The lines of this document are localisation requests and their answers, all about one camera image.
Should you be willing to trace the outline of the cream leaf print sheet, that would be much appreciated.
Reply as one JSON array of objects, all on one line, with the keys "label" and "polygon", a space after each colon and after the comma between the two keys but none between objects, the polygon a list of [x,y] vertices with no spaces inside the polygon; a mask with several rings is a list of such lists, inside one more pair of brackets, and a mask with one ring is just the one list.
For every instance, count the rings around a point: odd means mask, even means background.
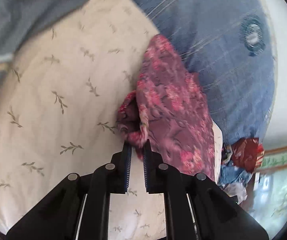
[{"label": "cream leaf print sheet", "polygon": [[132,0],[90,0],[17,53],[0,87],[0,231],[66,239],[23,224],[69,174],[108,163],[123,140],[117,110],[135,88],[155,25]]}]

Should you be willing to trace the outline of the red plastic bag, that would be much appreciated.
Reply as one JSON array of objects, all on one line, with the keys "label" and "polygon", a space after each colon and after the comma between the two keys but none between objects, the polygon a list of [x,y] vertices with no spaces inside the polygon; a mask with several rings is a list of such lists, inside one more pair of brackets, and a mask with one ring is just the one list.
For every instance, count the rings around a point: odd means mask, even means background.
[{"label": "red plastic bag", "polygon": [[231,160],[236,167],[243,168],[248,173],[253,173],[261,167],[264,148],[258,138],[242,138],[231,147]]}]

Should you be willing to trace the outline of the blue plaid quilt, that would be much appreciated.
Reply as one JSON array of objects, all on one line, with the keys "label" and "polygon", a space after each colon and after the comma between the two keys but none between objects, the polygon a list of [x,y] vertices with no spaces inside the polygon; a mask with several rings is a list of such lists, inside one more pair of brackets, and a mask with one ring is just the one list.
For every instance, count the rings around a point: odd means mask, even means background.
[{"label": "blue plaid quilt", "polygon": [[134,0],[198,74],[226,143],[263,139],[275,91],[274,59],[259,0]]}]

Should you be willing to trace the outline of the pink floral patterned shirt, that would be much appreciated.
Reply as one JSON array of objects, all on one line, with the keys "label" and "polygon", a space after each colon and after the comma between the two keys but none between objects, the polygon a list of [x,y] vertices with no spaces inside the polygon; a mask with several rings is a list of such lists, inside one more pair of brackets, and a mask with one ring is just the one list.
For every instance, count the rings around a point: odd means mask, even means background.
[{"label": "pink floral patterned shirt", "polygon": [[213,121],[198,76],[163,35],[149,42],[134,91],[118,109],[117,128],[143,158],[143,146],[180,172],[215,178]]}]

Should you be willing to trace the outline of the blue clothes pile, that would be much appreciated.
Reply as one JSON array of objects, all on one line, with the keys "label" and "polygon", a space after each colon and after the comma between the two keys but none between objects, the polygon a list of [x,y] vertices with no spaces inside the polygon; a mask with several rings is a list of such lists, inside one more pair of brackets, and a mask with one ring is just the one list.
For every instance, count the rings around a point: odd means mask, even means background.
[{"label": "blue clothes pile", "polygon": [[222,165],[220,167],[218,185],[224,187],[228,184],[240,183],[246,187],[251,178],[252,173],[247,172],[241,167]]}]

